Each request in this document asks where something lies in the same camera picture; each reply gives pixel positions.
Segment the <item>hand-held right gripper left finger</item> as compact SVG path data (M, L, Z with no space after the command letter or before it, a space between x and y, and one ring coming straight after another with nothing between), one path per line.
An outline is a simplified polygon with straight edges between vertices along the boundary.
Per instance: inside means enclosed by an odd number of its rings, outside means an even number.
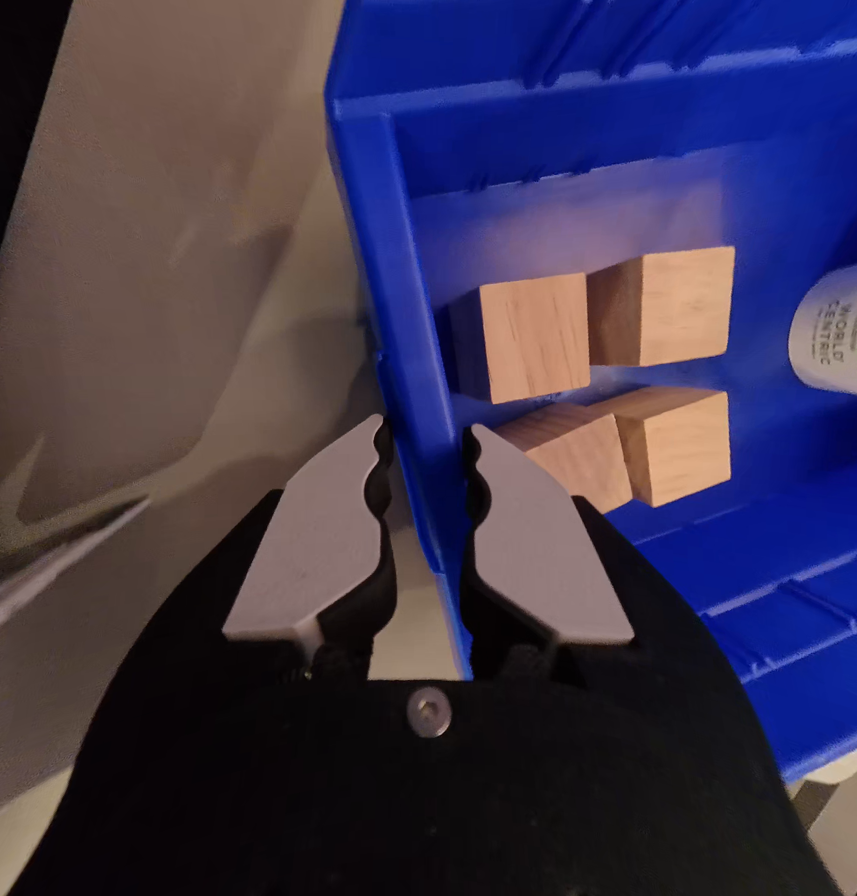
M229 640L291 642L308 660L325 645L371 648L397 605L393 448L374 414L289 480L223 624Z

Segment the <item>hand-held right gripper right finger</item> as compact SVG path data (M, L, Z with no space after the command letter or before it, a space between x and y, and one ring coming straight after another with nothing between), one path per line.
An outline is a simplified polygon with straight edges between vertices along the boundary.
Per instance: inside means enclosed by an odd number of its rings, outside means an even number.
M635 637L579 509L547 471L481 424L463 435L469 533L460 617L472 668L502 668L514 647L543 659L564 645Z

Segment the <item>wooden block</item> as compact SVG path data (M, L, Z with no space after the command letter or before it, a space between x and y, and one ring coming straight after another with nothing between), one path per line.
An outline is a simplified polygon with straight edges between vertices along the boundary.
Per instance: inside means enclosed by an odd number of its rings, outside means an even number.
M587 407L612 415L633 497L659 507L730 479L724 391L649 386Z
M556 403L503 424L495 433L547 471L571 496L585 497L601 513L634 497L610 412Z
M736 248L646 253L587 277L591 365L653 366L727 349Z
M585 273L485 284L447 310L459 393L504 404L591 385Z

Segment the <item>white paper cup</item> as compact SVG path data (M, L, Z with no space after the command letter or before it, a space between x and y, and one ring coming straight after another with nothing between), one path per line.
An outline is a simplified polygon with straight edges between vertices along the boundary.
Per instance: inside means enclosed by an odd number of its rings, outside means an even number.
M804 296L788 355L807 386L857 395L857 264L826 274Z

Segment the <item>blue plastic bin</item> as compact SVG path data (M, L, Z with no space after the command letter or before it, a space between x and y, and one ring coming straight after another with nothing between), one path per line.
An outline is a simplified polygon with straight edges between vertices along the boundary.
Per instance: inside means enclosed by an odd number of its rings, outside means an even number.
M703 618L784 777L857 749L857 395L802 383L794 313L857 264L857 2L347 2L335 176L419 539L452 612L462 432L566 398L459 392L483 283L736 249L729 342L569 399L724 391L732 477L609 519Z

